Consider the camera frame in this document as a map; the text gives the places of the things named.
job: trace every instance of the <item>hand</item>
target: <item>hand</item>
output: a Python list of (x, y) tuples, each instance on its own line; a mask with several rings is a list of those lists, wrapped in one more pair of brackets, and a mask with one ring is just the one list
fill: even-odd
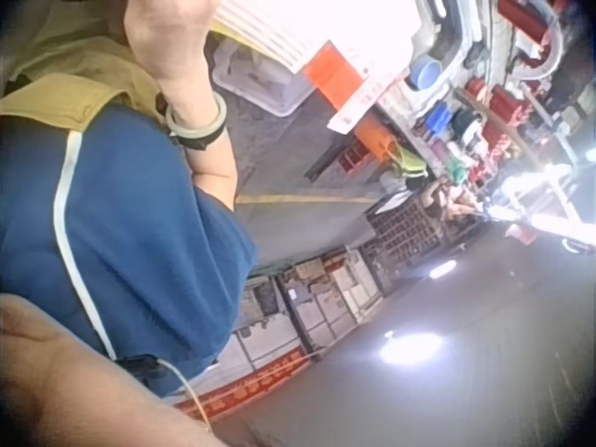
[(57, 321), (0, 294), (0, 386), (34, 445), (223, 447)]
[(129, 0), (124, 27), (139, 64), (163, 88), (207, 67), (203, 48), (220, 0)]

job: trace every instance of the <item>person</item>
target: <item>person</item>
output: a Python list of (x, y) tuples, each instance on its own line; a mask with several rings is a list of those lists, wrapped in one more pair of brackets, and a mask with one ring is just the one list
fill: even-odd
[(446, 176), (440, 176), (430, 183), (419, 199), (427, 216), (440, 222), (479, 212), (473, 195), (466, 188), (453, 185)]
[[(2, 100), (0, 291), (125, 368), (144, 355), (187, 378), (208, 368), (253, 265), (203, 52), (217, 6), (129, 0), (126, 46), (42, 30), (54, 47), (29, 48), (15, 73), (28, 82)], [(135, 373), (159, 397), (182, 385), (168, 371)]]
[(29, 300), (0, 295), (0, 335), (2, 445), (225, 446)]

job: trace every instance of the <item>light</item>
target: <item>light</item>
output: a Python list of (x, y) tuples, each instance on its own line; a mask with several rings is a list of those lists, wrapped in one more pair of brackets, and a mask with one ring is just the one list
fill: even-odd
[(488, 212), (489, 216), (498, 221), (514, 222), (518, 219), (518, 213), (515, 210), (510, 210), (509, 208), (501, 207), (499, 205), (493, 205), (487, 208), (486, 212)]
[(438, 279), (440, 277), (444, 277), (449, 272), (451, 272), (455, 268), (456, 265), (457, 265), (457, 262), (453, 259), (451, 261), (447, 261), (445, 264), (441, 264), (438, 267), (433, 268), (430, 271), (429, 276), (432, 279)]
[(501, 186), (508, 196), (527, 194), (545, 181), (544, 174), (539, 172), (525, 172), (515, 177), (507, 177)]
[(524, 195), (544, 184), (549, 180), (549, 177), (559, 181), (571, 174), (572, 171), (573, 168), (570, 165), (564, 163), (553, 165), (549, 163), (544, 167), (544, 172), (524, 172), (521, 175), (507, 177), (503, 181), (501, 189), (508, 196)]
[(381, 349), (381, 359), (393, 365), (415, 365), (433, 357), (442, 345), (434, 333), (418, 333), (389, 338)]
[(566, 177), (567, 175), (571, 174), (572, 170), (574, 169), (571, 167), (571, 165), (565, 165), (564, 163), (561, 163), (559, 165), (552, 165), (548, 163), (544, 167), (544, 171), (547, 173), (547, 175), (554, 177), (556, 180), (560, 180), (563, 177)]
[(530, 223), (538, 230), (596, 245), (596, 225), (593, 223), (575, 222), (548, 214), (534, 214)]
[(596, 163), (596, 147), (586, 152), (586, 159), (590, 163)]

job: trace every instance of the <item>blue t-shirt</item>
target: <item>blue t-shirt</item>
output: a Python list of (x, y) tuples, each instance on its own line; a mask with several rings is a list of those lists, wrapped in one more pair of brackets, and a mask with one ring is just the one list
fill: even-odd
[[(50, 314), (99, 352), (54, 235), (67, 131), (0, 120), (0, 291)], [(116, 354), (152, 354), (186, 377), (204, 371), (237, 319), (254, 248), (234, 214), (193, 186), (151, 120), (107, 106), (83, 136), (66, 231)], [(164, 396), (173, 374), (148, 386)]]

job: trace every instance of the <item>bracelet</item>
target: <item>bracelet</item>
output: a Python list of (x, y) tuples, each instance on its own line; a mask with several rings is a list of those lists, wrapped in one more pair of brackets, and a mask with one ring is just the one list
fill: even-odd
[(215, 120), (203, 129), (185, 129), (177, 125), (174, 122), (174, 116), (172, 114), (171, 105), (168, 104), (168, 109), (166, 110), (166, 124), (168, 125), (172, 133), (186, 140), (196, 140), (208, 137), (211, 134), (220, 130), (225, 124), (227, 107), (225, 106), (224, 98), (219, 93), (214, 91), (213, 98), (215, 98), (215, 101), (217, 102), (218, 114), (215, 117)]

